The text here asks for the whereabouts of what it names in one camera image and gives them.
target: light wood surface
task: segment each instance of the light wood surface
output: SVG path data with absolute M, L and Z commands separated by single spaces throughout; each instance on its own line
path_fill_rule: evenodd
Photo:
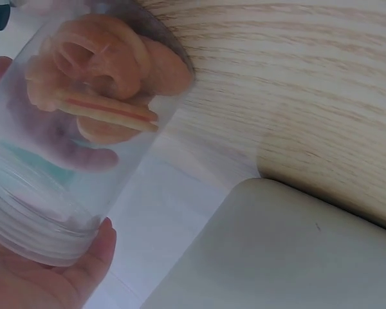
M 196 67 L 168 136 L 386 224 L 386 0 L 141 3 Z

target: orange food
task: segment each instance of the orange food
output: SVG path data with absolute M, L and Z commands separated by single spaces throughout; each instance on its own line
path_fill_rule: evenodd
M 122 126 L 109 124 L 88 117 L 77 117 L 77 127 L 80 134 L 85 139 L 99 145 L 126 142 L 140 134 L 139 130 L 124 129 Z
M 142 89 L 156 95 L 179 95 L 190 87 L 193 76 L 187 65 L 170 48 L 148 37 L 141 37 L 152 59 L 149 76 Z
M 132 50 L 90 21 L 68 21 L 53 38 L 54 59 L 67 76 L 92 83 L 109 81 L 105 95 L 124 100 L 140 90 L 141 73 Z
M 187 65 L 159 42 L 123 21 L 89 14 L 62 24 L 27 65 L 32 104 L 77 116 L 78 130 L 95 144 L 125 142 L 157 132 L 149 110 L 155 95 L 179 95 L 192 83 Z M 70 89 L 76 82 L 86 92 Z
M 118 18 L 100 14 L 87 14 L 81 17 L 80 20 L 94 22 L 118 37 L 132 50 L 133 56 L 139 65 L 142 78 L 146 78 L 149 75 L 151 68 L 149 52 L 139 36 L 127 24 Z

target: white surface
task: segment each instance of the white surface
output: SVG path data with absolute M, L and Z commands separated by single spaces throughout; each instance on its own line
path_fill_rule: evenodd
M 149 155 L 110 213 L 118 232 L 116 256 L 86 309 L 107 300 L 106 309 L 139 308 L 225 196 Z
M 386 309 L 386 230 L 247 181 L 143 305 L 173 308 Z
M 42 22 L 13 8 L 7 27 L 0 32 L 0 56 L 15 58 Z

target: clear plastic cup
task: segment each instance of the clear plastic cup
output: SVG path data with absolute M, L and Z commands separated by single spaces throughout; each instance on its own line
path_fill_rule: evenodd
M 0 82 L 0 243 L 47 265 L 83 255 L 185 98 L 186 70 L 183 48 L 132 1 L 51 18 Z

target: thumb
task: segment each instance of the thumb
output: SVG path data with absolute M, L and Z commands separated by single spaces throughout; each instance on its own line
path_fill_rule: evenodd
M 88 252 L 62 276 L 72 285 L 82 306 L 91 297 L 110 269 L 116 247 L 116 231 L 106 219 Z
M 44 136 L 44 142 L 37 144 L 34 152 L 64 169 L 98 173 L 114 168 L 119 160 L 118 155 L 110 149 L 84 147 L 69 138 L 47 138 Z

